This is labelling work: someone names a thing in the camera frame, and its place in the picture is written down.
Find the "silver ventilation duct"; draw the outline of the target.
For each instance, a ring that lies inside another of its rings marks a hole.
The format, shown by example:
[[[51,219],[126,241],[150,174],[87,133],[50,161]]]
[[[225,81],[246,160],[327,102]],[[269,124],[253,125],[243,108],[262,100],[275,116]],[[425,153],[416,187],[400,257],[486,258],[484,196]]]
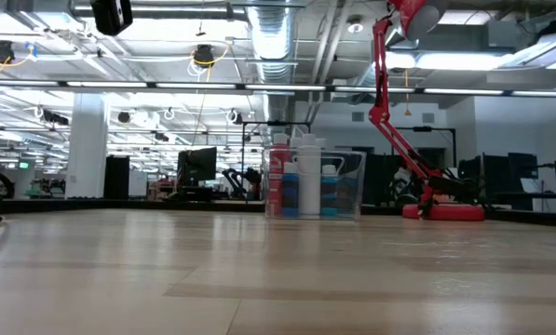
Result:
[[[246,9],[251,24],[253,55],[258,63],[258,81],[266,85],[293,83],[293,38],[297,9],[290,7],[292,0],[262,0],[260,7]],[[291,122],[294,94],[269,92],[263,95],[264,121]]]

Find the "red desk lamp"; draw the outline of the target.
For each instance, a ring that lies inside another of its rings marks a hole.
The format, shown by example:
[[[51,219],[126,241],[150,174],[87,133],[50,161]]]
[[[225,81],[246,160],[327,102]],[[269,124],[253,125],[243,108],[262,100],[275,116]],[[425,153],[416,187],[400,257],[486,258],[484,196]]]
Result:
[[[386,3],[386,15],[373,26],[376,95],[369,119],[422,184],[418,202],[403,206],[402,216],[434,221],[482,221],[485,210],[478,191],[450,171],[432,165],[390,123],[387,34],[396,32],[407,40],[423,37],[439,23],[448,0],[386,0]]]

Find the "black background cabinet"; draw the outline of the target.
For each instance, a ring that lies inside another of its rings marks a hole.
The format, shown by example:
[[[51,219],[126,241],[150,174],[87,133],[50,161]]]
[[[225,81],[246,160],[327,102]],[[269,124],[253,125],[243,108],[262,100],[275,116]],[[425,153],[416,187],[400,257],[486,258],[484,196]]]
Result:
[[[112,200],[129,198],[129,158],[108,156],[106,158],[103,197]]]

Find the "clear plastic bin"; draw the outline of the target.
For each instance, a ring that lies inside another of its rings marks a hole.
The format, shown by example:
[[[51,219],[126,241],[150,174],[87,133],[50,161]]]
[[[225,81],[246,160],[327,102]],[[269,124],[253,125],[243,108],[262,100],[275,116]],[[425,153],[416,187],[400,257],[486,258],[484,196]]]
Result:
[[[265,216],[283,220],[357,221],[366,154],[316,146],[263,153]]]

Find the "black aluminium table frame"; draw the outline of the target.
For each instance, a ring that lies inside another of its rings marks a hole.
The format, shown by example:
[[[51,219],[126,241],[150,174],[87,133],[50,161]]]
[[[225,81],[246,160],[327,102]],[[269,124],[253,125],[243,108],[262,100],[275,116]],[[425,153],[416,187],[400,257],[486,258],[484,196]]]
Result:
[[[151,201],[125,201],[104,199],[0,199],[0,221],[3,214],[53,212],[87,209],[140,209],[140,210],[186,210],[226,213],[264,213],[264,205],[227,201],[224,203],[176,203]],[[509,221],[556,227],[556,213],[542,213],[497,209],[486,213],[489,221]]]

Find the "small navy paint bottle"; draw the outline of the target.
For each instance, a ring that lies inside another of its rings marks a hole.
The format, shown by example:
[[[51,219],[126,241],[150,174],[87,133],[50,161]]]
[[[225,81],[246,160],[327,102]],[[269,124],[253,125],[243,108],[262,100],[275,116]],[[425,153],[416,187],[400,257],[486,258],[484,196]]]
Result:
[[[299,216],[299,176],[294,163],[286,162],[281,179],[281,216]]]

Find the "large red paint bottle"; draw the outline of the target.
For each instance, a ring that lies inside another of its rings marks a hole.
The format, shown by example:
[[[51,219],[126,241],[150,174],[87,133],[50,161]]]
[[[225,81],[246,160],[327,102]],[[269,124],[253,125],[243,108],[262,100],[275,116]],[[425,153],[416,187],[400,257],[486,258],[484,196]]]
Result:
[[[271,217],[280,216],[282,175],[286,162],[290,161],[291,153],[289,136],[277,133],[273,138],[273,145],[268,153],[268,213]]]

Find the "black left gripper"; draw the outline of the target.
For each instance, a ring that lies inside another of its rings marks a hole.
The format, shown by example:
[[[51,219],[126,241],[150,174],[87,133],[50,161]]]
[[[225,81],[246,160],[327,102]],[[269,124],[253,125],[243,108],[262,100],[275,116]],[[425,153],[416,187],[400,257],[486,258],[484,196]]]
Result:
[[[89,3],[101,34],[117,36],[133,22],[129,0],[90,0]]]

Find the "small blue paint bottle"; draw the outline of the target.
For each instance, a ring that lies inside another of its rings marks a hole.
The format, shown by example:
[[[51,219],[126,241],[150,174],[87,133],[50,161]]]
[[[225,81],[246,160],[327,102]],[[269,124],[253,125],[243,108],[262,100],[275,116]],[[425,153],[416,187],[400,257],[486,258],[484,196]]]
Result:
[[[337,214],[337,182],[338,174],[335,165],[325,165],[321,169],[320,215],[335,216]]]

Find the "person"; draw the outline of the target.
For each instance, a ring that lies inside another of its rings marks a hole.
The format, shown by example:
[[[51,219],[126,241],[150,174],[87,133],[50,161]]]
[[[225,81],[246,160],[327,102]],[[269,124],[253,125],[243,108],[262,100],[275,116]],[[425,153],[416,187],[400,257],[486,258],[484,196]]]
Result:
[[[393,175],[389,185],[391,197],[395,208],[419,202],[420,188],[415,184],[416,177],[412,170],[402,164]]]

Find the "black background workstation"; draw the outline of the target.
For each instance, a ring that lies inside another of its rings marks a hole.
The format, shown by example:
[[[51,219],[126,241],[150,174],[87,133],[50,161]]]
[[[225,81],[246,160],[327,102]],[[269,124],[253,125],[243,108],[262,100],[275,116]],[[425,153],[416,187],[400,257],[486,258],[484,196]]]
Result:
[[[458,176],[474,181],[494,206],[544,211],[556,200],[556,160],[539,164],[535,154],[477,155],[459,162]]]

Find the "black background monitor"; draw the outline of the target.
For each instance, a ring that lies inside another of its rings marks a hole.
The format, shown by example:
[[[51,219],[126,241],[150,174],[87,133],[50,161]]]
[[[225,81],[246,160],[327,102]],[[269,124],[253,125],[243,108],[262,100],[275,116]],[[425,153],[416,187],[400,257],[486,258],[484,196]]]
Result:
[[[214,180],[216,159],[216,147],[179,152],[177,165],[179,184],[198,187],[200,181]]]

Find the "white structural column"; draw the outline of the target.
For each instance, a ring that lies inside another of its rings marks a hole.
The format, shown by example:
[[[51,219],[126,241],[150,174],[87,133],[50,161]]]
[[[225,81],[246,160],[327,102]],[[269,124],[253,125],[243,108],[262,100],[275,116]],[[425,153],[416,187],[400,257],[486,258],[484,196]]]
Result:
[[[75,93],[66,198],[103,197],[109,108],[102,94]]]

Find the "large white paint bottle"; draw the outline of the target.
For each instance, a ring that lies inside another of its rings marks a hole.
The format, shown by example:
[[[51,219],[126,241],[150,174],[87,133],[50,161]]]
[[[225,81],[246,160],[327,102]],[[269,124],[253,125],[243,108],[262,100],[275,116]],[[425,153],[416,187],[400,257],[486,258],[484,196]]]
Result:
[[[296,161],[299,170],[299,209],[305,216],[318,216],[320,213],[320,153],[316,135],[304,134],[302,144],[297,149]]]

